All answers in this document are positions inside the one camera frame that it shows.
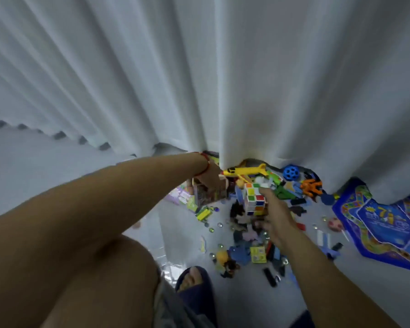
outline dark blue slipper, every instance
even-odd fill
[[[190,268],[188,268],[179,276],[178,281],[176,282],[175,291],[178,292],[179,297],[181,297],[186,306],[188,306],[197,315],[204,314],[217,328],[213,285],[211,284],[207,271],[200,266],[196,267],[202,275],[203,282],[197,286],[193,286],[187,290],[178,292],[182,281],[184,281],[184,277],[190,271]]]

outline rubik's cube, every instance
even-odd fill
[[[244,210],[246,215],[263,215],[266,208],[266,200],[260,194],[258,183],[245,184],[244,186]]]

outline bare foot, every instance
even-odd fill
[[[182,281],[178,292],[187,290],[193,286],[197,286],[203,282],[202,275],[197,267],[193,266],[190,268],[190,271],[185,275],[184,280]]]

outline leg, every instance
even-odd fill
[[[151,254],[118,238],[71,280],[42,328],[151,327],[158,281]]]

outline orange toy figure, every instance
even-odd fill
[[[316,196],[322,194],[322,191],[317,187],[322,187],[322,181],[316,182],[314,178],[306,179],[301,183],[302,192],[312,198],[314,202],[316,202]]]

